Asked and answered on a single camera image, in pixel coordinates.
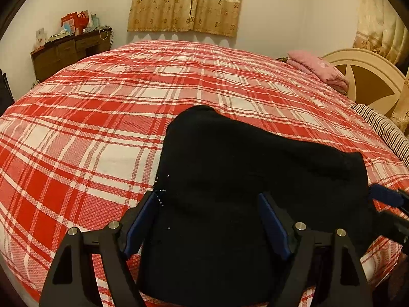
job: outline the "metal pin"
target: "metal pin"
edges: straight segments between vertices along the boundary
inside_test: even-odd
[[[110,229],[116,229],[116,228],[118,228],[118,227],[119,227],[119,221],[111,221],[111,222],[108,224],[108,227],[109,227]]]
[[[337,229],[337,234],[340,237],[345,237],[346,236],[346,231],[344,229],[342,229],[342,228],[339,228],[339,229]]]
[[[304,224],[303,222],[299,221],[298,223],[295,223],[295,228],[298,231],[304,231],[307,228],[307,225]]]
[[[69,235],[75,235],[75,234],[77,234],[77,232],[78,232],[78,229],[77,229],[76,227],[71,227],[71,228],[68,230],[68,234],[69,234]]]

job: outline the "wooden headboard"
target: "wooden headboard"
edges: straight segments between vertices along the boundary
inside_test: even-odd
[[[390,117],[406,77],[384,57],[364,49],[341,49],[322,57],[348,79],[348,98]]]

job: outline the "pink blanket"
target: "pink blanket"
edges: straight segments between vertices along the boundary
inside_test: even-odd
[[[349,82],[332,64],[305,51],[290,51],[288,56],[290,57],[287,60],[289,65],[298,68],[308,75],[315,75],[334,90],[344,95],[347,94]]]

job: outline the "red and white plaid blanket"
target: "red and white plaid blanket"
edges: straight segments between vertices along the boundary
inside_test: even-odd
[[[409,186],[408,168],[350,101],[288,64],[191,42],[123,46],[61,70],[0,118],[0,251],[36,300],[67,229],[98,229],[134,207],[154,183],[166,126],[192,105],[360,151],[370,183]],[[390,272],[400,249],[383,237],[371,245],[361,260],[371,284]],[[128,263],[134,274],[138,260]],[[112,306],[101,259],[94,261],[103,303]]]

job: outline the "curtain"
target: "curtain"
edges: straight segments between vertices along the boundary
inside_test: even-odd
[[[189,31],[192,0],[132,0],[128,31]]]
[[[241,0],[193,0],[190,29],[235,37]]]
[[[353,46],[380,54],[393,64],[406,59],[408,29],[388,0],[361,0]]]
[[[409,124],[409,72],[400,94],[400,98],[393,110],[391,121],[405,133]]]

